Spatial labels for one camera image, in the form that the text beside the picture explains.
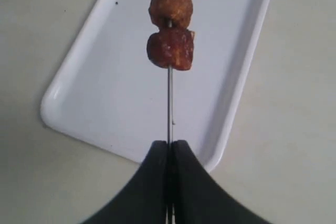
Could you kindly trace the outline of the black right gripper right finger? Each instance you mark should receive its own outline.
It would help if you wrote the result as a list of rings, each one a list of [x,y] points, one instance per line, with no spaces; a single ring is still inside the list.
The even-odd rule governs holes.
[[[172,163],[176,223],[265,223],[212,179],[187,141],[172,143]]]

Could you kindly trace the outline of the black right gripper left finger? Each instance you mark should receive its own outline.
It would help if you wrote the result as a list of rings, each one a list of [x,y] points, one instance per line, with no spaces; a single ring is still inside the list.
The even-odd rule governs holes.
[[[154,141],[120,192],[84,223],[165,223],[167,142]]]

